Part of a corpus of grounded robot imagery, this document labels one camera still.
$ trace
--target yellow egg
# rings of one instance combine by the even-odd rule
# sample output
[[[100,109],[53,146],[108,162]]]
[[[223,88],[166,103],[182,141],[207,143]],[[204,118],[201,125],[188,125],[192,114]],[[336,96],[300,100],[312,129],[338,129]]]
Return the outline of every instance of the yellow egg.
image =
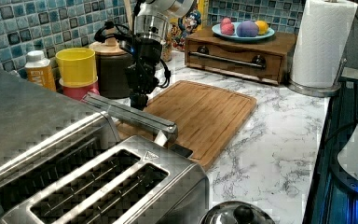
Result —
[[[269,25],[265,21],[255,21],[255,24],[258,26],[259,35],[264,35],[269,29]]]

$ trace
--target paper towel roll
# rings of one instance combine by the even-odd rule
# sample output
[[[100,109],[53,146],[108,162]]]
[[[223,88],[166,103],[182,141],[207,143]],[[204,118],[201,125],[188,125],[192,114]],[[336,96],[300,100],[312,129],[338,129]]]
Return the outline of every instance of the paper towel roll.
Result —
[[[357,4],[307,0],[290,78],[303,86],[333,86]]]

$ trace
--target tile backsplash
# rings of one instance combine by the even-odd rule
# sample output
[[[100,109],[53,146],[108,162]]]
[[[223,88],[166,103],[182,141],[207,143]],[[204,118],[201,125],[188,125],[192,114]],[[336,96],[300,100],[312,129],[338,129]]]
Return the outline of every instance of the tile backsplash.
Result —
[[[303,0],[211,0],[208,23],[218,23],[225,17],[232,21],[261,20],[275,31],[297,34],[304,4]]]
[[[26,77],[25,55],[41,49],[57,76],[56,52],[88,46],[105,21],[125,15],[123,0],[0,0],[0,67]]]

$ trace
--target wooden drawer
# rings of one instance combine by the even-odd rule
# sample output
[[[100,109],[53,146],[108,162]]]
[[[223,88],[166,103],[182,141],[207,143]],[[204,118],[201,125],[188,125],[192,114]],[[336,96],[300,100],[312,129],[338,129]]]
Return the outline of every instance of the wooden drawer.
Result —
[[[209,27],[186,38],[185,64],[279,85],[290,72],[295,45],[294,34],[276,32],[257,42],[235,42],[214,35]]]
[[[218,72],[228,75],[243,75],[268,79],[279,82],[282,57],[263,52],[233,47],[202,44],[188,41],[187,60],[188,65],[197,65],[206,70],[216,69]],[[256,59],[264,59],[264,63],[257,64]]]

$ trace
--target blue plate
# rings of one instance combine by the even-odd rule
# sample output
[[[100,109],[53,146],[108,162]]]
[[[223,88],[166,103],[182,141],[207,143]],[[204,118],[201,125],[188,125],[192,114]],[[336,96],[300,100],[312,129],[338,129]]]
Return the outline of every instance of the blue plate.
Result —
[[[234,24],[234,29],[235,29],[234,35],[223,35],[220,32],[220,23],[216,24],[215,26],[213,26],[212,31],[216,35],[220,35],[220,36],[222,36],[224,38],[235,40],[235,41],[240,41],[240,42],[257,41],[257,40],[261,40],[261,39],[264,39],[264,38],[268,38],[268,37],[270,37],[270,36],[275,34],[274,30],[272,30],[271,28],[268,28],[267,32],[265,34],[263,34],[263,35],[257,35],[255,37],[239,37],[239,36],[237,36],[236,32],[237,32],[237,26],[240,24],[240,22],[232,22],[232,24]]]

